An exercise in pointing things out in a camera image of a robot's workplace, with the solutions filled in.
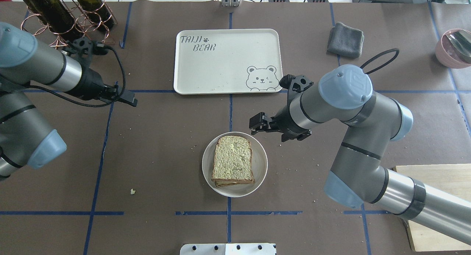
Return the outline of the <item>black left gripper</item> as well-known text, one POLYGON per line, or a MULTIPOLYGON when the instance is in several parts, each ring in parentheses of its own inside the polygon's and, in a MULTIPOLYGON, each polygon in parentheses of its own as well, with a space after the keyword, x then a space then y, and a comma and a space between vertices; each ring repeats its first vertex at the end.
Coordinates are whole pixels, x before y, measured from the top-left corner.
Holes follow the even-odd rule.
POLYGON ((87 37, 82 37, 74 41, 69 41, 69 51, 75 54, 75 59, 81 66, 81 77, 78 84, 68 91, 68 94, 81 100, 101 100, 118 101, 136 107, 138 100, 135 93, 124 90, 119 95, 119 86, 104 84, 101 75, 90 68, 93 55, 106 55, 112 47, 102 42, 92 41, 87 37))

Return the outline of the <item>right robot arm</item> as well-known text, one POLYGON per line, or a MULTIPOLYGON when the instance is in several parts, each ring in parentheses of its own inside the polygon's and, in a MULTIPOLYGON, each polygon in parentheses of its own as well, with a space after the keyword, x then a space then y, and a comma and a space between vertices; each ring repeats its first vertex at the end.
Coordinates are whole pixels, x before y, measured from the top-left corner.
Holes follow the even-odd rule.
POLYGON ((360 67, 344 64, 318 82, 285 75, 279 84, 288 91, 286 105, 273 117, 252 117, 252 135, 280 132, 282 142, 301 141, 314 127, 337 119, 348 129, 328 173, 326 195, 352 209, 377 205, 470 244, 469 201, 380 165, 389 142, 404 138, 414 119, 406 106, 374 91, 360 67))

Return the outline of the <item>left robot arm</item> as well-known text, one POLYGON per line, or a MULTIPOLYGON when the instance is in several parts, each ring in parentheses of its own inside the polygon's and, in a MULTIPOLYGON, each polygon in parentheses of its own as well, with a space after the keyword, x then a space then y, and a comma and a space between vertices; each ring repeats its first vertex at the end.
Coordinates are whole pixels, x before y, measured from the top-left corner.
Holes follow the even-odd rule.
POLYGON ((0 25, 0 134, 2 181, 23 166, 39 169, 66 151, 57 129, 26 96, 38 89, 79 106, 100 107, 115 102, 137 106, 135 94, 122 85, 104 84, 100 74, 90 68, 93 55, 106 55, 114 48, 81 37, 68 41, 63 50, 38 40, 31 33, 7 22, 0 25))

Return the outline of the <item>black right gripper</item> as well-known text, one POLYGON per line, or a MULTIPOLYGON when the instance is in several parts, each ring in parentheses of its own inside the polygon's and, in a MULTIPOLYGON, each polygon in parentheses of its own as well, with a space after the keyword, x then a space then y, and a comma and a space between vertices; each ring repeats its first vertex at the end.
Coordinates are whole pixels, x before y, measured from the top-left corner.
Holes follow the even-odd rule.
POLYGON ((267 117, 265 113, 258 113, 249 120, 249 129, 251 135, 258 132, 280 132, 281 141, 288 140, 302 141, 311 136, 311 130, 305 129, 295 123, 293 113, 290 111, 290 105, 294 104, 296 97, 310 88, 314 83, 304 75, 283 76, 279 85, 287 90, 287 103, 274 117, 267 117))

